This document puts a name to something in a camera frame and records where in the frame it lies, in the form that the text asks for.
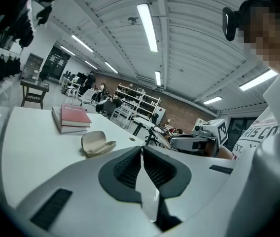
ceiling light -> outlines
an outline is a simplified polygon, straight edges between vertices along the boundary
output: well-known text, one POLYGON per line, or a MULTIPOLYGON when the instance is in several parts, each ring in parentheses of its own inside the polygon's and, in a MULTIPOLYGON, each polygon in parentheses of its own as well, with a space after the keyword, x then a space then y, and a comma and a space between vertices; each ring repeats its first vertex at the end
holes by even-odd
POLYGON ((118 74, 118 72, 108 62, 105 62, 105 64, 109 66, 116 74, 118 74))
POLYGON ((139 4, 137 5, 137 9, 144 26, 146 37, 149 41, 150 50, 152 52, 157 52, 158 46, 156 44, 153 21, 152 21, 149 5, 147 3, 139 4))
POLYGON ((242 91, 245 91, 247 89, 250 89, 274 76, 278 75, 275 71, 269 70, 266 73, 262 74, 261 76, 253 79, 252 81, 247 82, 246 84, 240 86, 240 89, 242 91))
POLYGON ((77 42, 79 42, 82 46, 84 46, 87 50, 89 50, 90 52, 94 52, 92 49, 90 49, 83 41, 79 40, 76 36, 72 35, 72 38, 74 38, 77 42))
POLYGON ((161 72, 155 71, 155 78, 156 78, 156 84, 158 86, 161 86, 161 72))
POLYGON ((71 51, 67 50, 65 47, 63 47, 63 46, 60 46, 60 47, 61 47, 63 50, 65 50, 65 51, 69 52, 70 54, 72 54, 73 56, 75 56, 74 53, 72 53, 71 51))
POLYGON ((96 69, 97 70, 97 68, 95 67, 95 66, 93 66, 91 63, 89 63, 89 62, 87 62, 87 61, 85 61, 88 65, 90 65, 91 67, 93 67, 94 69, 96 69))
POLYGON ((208 105, 208 104, 211 104, 211 103, 219 101, 219 100, 222 100, 222 98, 221 97, 215 97, 215 98, 212 98, 212 99, 210 99, 208 101, 205 101, 204 105, 208 105))

stack of books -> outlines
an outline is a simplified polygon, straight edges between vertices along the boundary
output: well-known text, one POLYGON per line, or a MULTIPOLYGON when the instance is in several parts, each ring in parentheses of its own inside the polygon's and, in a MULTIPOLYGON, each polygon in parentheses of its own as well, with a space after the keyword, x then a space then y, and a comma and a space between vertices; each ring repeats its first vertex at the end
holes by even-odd
POLYGON ((52 116, 60 133, 82 132, 91 127, 91 120, 81 106, 63 104, 62 107, 52 107, 52 116))

red book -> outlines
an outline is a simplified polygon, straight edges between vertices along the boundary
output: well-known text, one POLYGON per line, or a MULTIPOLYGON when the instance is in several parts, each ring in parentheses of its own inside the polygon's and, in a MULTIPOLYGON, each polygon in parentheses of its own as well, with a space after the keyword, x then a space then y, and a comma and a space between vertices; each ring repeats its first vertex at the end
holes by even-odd
POLYGON ((92 123, 81 106, 62 104, 61 125, 90 127, 92 123))

brick wall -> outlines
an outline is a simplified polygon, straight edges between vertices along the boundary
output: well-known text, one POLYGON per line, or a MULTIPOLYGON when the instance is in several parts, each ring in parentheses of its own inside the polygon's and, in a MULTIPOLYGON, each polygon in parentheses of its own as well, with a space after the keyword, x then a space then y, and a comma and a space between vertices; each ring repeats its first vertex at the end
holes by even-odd
MULTIPOLYGON (((95 74, 95 77, 97 87, 100 86, 102 82, 104 82, 106 84, 106 88, 112 89, 113 91, 117 89, 119 83, 121 83, 123 86, 129 86, 130 84, 129 81, 102 74, 95 74)), ((148 95, 155 98, 161 98, 161 103, 159 106, 165 109, 165 113, 160 123, 161 125, 164 125, 167 120, 170 119, 170 126, 181 128, 184 133, 189 133, 192 131, 197 118, 203 119, 205 121, 214 119, 214 117, 210 114, 205 113, 189 104, 181 102, 173 97, 167 96, 161 92, 153 91, 152 89, 145 88, 141 85, 139 85, 139 87, 144 88, 148 95)))

beige object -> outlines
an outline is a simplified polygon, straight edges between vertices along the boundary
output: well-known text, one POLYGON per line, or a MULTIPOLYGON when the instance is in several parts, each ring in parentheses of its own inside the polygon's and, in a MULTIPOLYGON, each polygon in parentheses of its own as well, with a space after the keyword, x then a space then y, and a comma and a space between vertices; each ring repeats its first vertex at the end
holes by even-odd
POLYGON ((116 147, 116 141, 106 142, 106 136, 102 131, 84 134, 81 138, 81 144, 88 158, 107 154, 116 147))

